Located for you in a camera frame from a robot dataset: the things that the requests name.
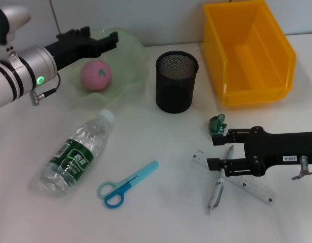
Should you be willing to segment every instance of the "yellow plastic bin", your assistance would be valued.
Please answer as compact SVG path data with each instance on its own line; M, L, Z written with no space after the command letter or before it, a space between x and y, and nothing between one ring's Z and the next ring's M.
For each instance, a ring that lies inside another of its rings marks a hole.
M204 56L224 105L278 101L296 54L264 0L205 4Z

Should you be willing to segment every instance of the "black mesh pen holder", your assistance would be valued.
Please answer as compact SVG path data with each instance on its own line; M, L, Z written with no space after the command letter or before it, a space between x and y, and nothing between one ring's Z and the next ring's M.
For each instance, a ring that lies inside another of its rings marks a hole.
M171 51L156 61L156 103L168 113L181 113L192 104L198 62L191 54Z

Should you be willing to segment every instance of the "white table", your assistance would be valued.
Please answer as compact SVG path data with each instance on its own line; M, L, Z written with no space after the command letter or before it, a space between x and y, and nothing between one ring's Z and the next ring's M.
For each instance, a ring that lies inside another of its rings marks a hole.
M65 84L39 107L26 95L0 109L0 243L312 242L312 176L292 181L299 166L275 166L258 178L278 193L272 207L226 183L209 217L205 208L215 178L191 161L197 149L222 156L226 147L214 147L206 127L222 112L229 128L312 131L312 34L288 39L298 55L293 91L281 102L247 109L219 105L201 45L148 48L145 91L106 106L116 116L107 149L62 199L39 193L35 175L97 109L67 102ZM182 114L165 113L155 104L155 61L169 50L189 52L199 61L193 104ZM243 156L243 147L236 146L234 157ZM128 191L121 207L104 206L97 197L102 182L124 179L154 159L159 169Z

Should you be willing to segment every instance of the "green bottle label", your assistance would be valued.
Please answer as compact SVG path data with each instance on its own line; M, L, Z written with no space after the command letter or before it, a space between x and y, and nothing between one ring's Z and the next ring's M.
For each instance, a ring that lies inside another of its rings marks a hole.
M77 181L93 159L89 149L75 140L68 139L50 162L67 171Z

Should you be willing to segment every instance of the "pink ball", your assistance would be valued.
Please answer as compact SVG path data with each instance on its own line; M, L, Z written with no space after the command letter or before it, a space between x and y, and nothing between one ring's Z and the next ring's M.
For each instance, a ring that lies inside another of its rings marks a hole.
M83 85L90 90L105 89L111 82L111 68L99 59L92 60L85 64L80 73Z

